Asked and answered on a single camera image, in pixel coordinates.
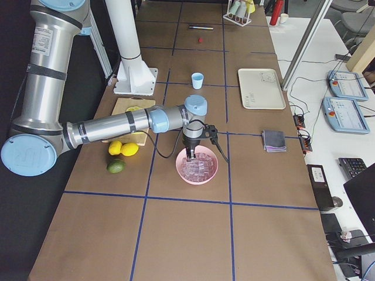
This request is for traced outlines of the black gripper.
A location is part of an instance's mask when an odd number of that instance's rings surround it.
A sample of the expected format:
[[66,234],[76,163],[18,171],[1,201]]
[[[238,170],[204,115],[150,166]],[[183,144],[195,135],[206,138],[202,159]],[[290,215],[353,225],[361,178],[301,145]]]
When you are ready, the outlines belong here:
[[186,135],[183,135],[183,144],[186,149],[186,161],[195,159],[195,147],[200,145],[199,138],[190,138]]

